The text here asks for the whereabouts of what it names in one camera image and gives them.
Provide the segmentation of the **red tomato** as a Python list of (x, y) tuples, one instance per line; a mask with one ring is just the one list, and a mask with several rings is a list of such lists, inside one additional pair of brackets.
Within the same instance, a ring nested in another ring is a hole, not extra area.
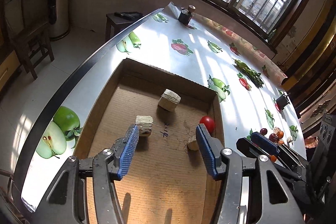
[(200, 121), (200, 124), (204, 124), (204, 126), (206, 127), (207, 131), (212, 134), (215, 130), (215, 122), (214, 120), (209, 117), (209, 116), (203, 116)]

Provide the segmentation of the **black cup container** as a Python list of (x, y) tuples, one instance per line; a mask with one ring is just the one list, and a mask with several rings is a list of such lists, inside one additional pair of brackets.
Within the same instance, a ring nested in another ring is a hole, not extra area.
[(289, 98), (286, 94), (280, 95), (276, 99), (276, 105), (278, 106), (279, 110), (284, 110), (284, 107), (289, 104)]

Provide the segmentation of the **wooden chair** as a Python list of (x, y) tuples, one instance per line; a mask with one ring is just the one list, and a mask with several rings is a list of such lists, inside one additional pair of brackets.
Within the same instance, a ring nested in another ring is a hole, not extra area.
[(19, 62), (33, 79), (45, 57), (54, 60), (49, 40), (47, 0), (4, 0), (7, 32)]

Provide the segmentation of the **round dark red date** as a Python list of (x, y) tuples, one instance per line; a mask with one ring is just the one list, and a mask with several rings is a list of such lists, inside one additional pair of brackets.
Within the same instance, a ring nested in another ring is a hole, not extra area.
[(262, 128), (260, 130), (260, 134), (262, 134), (262, 135), (266, 135), (267, 133), (268, 133), (268, 130), (266, 128)]

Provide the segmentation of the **beige chunk near tangerines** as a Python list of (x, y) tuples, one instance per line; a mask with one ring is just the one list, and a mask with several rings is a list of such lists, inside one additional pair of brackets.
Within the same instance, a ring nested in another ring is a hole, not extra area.
[(275, 128), (273, 129), (273, 133), (276, 134), (276, 135), (278, 135), (280, 131), (281, 131), (281, 130), (280, 130), (278, 127), (275, 127)]

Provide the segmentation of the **cardboard box tray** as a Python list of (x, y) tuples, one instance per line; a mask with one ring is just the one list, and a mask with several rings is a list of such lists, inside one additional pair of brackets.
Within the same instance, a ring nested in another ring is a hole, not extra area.
[[(181, 97), (173, 112), (158, 101), (166, 90)], [(221, 108), (210, 89), (162, 69), (123, 60), (96, 100), (75, 155), (85, 159), (112, 146), (138, 115), (152, 116), (150, 136), (139, 138), (129, 172), (115, 182), (125, 223), (209, 223), (220, 184), (187, 140), (203, 116), (223, 138)]]

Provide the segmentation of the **beige angular chunk front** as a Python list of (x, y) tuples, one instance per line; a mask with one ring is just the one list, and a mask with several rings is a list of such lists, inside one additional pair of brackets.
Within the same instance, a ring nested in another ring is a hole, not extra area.
[(150, 136), (153, 129), (153, 117), (138, 115), (135, 118), (135, 124), (139, 131), (139, 136), (147, 137)]

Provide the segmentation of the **dark wooden stool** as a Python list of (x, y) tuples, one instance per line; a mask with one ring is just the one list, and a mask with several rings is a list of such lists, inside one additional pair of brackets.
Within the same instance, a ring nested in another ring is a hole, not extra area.
[(105, 41), (119, 34), (122, 30), (141, 19), (140, 12), (114, 12), (106, 14)]

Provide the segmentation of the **long dark red date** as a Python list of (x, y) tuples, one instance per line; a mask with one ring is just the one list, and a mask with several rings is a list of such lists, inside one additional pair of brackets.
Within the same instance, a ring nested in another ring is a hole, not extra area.
[(269, 136), (269, 140), (272, 141), (272, 142), (274, 142), (274, 143), (278, 143), (279, 138), (278, 138), (278, 136), (276, 134), (272, 133)]

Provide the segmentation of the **small beige chunk right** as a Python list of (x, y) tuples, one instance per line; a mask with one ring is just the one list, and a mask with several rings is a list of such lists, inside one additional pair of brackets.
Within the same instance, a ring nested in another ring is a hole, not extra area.
[(293, 138), (290, 136), (287, 138), (287, 143), (291, 143), (293, 141)]

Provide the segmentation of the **far orange tangerine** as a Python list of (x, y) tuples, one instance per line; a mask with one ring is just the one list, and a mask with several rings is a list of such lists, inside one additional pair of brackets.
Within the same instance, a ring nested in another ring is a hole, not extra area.
[(278, 134), (277, 134), (278, 138), (279, 139), (282, 139), (283, 136), (284, 136), (284, 132), (283, 131), (279, 131)]

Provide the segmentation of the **fruit print tablecloth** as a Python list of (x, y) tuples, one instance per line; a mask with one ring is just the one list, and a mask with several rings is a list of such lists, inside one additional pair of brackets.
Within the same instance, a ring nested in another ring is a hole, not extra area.
[[(280, 95), (284, 73), (264, 53), (236, 34), (198, 16), (190, 27), (178, 20), (178, 8), (172, 3), (157, 10), (123, 30), (87, 59), (51, 98), (31, 129), (40, 136), (61, 106), (73, 110), (82, 125), (109, 78), (125, 59), (151, 65), (181, 76), (204, 87), (219, 79), (229, 86), (220, 101), (224, 142), (234, 148), (248, 129), (267, 126), (266, 114), (271, 113), (274, 125), (292, 137), (291, 147), (305, 156), (303, 133), (292, 133), (299, 120), (294, 107), (277, 111), (274, 99)], [(264, 85), (257, 88), (237, 67), (234, 60), (246, 63), (261, 73)]]

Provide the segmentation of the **front orange tangerine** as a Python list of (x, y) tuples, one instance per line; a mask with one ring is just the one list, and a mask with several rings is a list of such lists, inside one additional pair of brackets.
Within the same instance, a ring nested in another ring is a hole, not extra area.
[(277, 161), (277, 158), (274, 155), (270, 155), (269, 158), (270, 158), (271, 162), (276, 162)]

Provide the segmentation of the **dark glass bottle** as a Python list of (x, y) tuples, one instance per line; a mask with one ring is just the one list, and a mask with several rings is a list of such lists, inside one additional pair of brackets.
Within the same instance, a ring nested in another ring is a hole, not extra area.
[(187, 26), (191, 20), (191, 18), (194, 16), (194, 12), (195, 12), (195, 6), (193, 5), (189, 5), (188, 8), (183, 8), (181, 10), (181, 13), (178, 17), (178, 20), (184, 24), (185, 26)]

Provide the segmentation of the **large beige cylinder chunk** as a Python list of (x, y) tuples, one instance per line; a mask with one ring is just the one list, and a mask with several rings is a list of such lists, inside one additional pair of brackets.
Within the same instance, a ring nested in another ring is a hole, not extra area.
[(173, 112), (180, 101), (181, 97), (177, 93), (173, 92), (172, 90), (166, 89), (158, 101), (158, 106), (169, 112)]

